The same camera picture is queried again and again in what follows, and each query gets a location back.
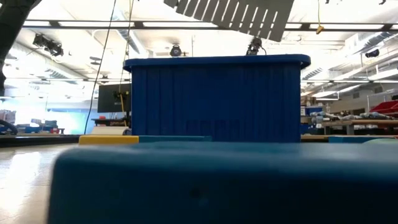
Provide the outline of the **small yellow wooden cube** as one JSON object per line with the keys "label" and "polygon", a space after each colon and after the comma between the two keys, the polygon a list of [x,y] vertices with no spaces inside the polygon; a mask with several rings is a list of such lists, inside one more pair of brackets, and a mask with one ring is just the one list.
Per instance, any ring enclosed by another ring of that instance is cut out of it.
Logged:
{"label": "small yellow wooden cube", "polygon": [[123,145],[139,143],[139,136],[106,136],[83,135],[79,137],[79,145]]}

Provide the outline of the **red storage bin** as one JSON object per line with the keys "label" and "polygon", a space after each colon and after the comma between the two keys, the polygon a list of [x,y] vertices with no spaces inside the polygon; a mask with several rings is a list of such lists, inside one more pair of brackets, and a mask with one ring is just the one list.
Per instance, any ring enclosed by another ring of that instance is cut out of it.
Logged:
{"label": "red storage bin", "polygon": [[398,100],[382,102],[371,109],[370,112],[398,118]]}

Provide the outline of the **wooden workbench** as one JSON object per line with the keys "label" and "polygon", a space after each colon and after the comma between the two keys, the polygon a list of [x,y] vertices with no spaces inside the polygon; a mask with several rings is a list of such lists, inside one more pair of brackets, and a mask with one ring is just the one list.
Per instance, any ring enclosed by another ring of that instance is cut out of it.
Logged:
{"label": "wooden workbench", "polygon": [[355,125],[377,125],[382,128],[398,128],[398,120],[383,120],[383,119],[354,119],[354,120],[339,120],[322,122],[324,134],[330,135],[330,128],[332,126],[346,127],[347,135],[354,135]]}

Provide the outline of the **green wooden block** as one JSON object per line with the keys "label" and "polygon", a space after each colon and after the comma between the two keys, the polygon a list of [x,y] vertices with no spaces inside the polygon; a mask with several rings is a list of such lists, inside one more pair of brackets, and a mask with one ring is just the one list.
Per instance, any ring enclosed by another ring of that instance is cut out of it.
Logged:
{"label": "green wooden block", "polygon": [[392,138],[377,138],[366,141],[365,144],[398,144],[398,139]]}

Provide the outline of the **yellow hanging pendant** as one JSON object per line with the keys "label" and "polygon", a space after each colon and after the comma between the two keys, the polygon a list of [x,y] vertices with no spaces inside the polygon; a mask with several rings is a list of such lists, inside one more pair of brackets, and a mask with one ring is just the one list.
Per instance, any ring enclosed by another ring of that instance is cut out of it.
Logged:
{"label": "yellow hanging pendant", "polygon": [[316,35],[319,35],[324,30],[324,27],[321,24],[320,0],[317,0],[317,18],[318,18],[318,27],[315,32]]}

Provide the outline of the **blue wooden block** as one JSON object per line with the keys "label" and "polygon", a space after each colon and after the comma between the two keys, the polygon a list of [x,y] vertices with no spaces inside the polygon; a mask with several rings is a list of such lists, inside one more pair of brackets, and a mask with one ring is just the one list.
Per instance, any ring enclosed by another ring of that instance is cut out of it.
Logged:
{"label": "blue wooden block", "polygon": [[364,143],[374,139],[380,139],[381,137],[374,136],[330,136],[328,138],[329,143]]}
{"label": "blue wooden block", "polygon": [[166,142],[166,141],[212,141],[211,136],[139,136],[139,142]]}
{"label": "blue wooden block", "polygon": [[398,224],[398,145],[74,147],[47,224]]}

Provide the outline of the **black monitor on stand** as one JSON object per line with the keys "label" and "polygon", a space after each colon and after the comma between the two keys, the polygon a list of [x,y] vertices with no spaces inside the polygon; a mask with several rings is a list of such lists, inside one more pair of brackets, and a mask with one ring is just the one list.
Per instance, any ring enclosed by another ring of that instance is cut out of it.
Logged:
{"label": "black monitor on stand", "polygon": [[117,113],[131,111],[130,84],[103,85],[99,87],[99,113]]}

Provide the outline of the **short grey slotted divider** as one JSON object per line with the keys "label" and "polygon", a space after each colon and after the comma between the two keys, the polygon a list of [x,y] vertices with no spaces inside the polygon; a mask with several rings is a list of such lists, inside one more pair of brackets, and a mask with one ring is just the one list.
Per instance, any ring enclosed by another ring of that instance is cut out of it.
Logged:
{"label": "short grey slotted divider", "polygon": [[164,0],[176,13],[280,42],[295,0]]}

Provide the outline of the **large blue plastic bin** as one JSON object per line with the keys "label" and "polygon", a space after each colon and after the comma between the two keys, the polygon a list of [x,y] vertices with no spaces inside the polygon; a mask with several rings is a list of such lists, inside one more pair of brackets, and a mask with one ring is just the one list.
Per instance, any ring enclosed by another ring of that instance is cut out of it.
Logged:
{"label": "large blue plastic bin", "polygon": [[132,132],[299,142],[300,72],[310,63],[302,54],[127,60]]}

